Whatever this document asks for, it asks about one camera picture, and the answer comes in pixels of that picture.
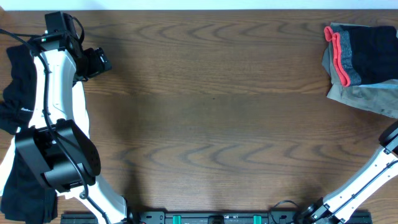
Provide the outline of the black leggings grey red waistband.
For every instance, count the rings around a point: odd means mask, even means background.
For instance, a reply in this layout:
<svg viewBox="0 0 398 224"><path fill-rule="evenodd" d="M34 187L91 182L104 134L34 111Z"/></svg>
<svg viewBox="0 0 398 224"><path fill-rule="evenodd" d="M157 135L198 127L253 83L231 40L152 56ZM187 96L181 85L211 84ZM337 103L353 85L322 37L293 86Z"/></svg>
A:
<svg viewBox="0 0 398 224"><path fill-rule="evenodd" d="M397 79L397 29L393 26L329 25L332 65L343 87Z"/></svg>

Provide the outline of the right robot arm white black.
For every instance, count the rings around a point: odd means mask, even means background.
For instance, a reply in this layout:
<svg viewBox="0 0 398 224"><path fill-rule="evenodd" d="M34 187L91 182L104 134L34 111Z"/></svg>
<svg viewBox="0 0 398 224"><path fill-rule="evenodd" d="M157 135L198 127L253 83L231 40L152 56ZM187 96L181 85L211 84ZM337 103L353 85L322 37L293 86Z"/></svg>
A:
<svg viewBox="0 0 398 224"><path fill-rule="evenodd" d="M347 223L355 210L386 182L397 176L397 123L379 137L379 148L345 184L309 206L298 223Z"/></svg>

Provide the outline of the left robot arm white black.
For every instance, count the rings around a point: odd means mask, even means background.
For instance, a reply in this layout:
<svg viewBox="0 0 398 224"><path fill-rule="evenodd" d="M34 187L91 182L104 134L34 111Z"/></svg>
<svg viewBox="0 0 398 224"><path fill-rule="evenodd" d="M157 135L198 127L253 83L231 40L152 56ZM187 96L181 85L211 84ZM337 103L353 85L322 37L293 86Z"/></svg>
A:
<svg viewBox="0 0 398 224"><path fill-rule="evenodd" d="M30 51L37 74L34 114L15 136L15 147L46 189L76 198L98 223L127 223L127 203L101 175L89 137L83 83L111 70L101 48L84 49L80 22L64 12L45 15L47 30Z"/></svg>

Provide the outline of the black garment with white logo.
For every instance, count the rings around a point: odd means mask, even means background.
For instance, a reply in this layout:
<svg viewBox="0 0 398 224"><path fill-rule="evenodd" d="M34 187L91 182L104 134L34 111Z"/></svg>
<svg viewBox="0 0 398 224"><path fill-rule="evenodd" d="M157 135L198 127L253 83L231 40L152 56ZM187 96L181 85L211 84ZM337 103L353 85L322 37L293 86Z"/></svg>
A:
<svg viewBox="0 0 398 224"><path fill-rule="evenodd" d="M6 53L12 81L2 93L1 129L15 135L28 128L33 115L36 71L25 45L9 47ZM1 162L1 213L8 220L48 223L57 217L56 197L54 190L39 184L12 141Z"/></svg>

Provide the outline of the folded khaki trousers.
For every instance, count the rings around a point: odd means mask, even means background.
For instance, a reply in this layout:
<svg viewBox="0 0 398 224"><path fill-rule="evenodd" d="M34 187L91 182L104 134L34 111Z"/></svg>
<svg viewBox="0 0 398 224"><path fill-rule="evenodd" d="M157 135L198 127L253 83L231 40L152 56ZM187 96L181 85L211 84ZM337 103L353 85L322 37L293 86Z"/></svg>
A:
<svg viewBox="0 0 398 224"><path fill-rule="evenodd" d="M373 85L343 87L332 65L332 46L328 42L322 58L322 65L331 79L327 97L342 104L365 111L397 118L397 79Z"/></svg>

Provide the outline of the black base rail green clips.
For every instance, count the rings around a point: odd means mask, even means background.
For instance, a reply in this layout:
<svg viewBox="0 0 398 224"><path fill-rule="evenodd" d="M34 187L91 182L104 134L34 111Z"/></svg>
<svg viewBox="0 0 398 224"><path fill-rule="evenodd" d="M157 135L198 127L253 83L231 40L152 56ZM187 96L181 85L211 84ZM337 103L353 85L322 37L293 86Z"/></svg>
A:
<svg viewBox="0 0 398 224"><path fill-rule="evenodd" d="M143 212L139 222L143 224L288 224L300 223L297 212L271 211L267 213L165 213ZM65 213L61 224L100 223L92 213ZM354 212L346 222L349 224L372 224L369 212Z"/></svg>

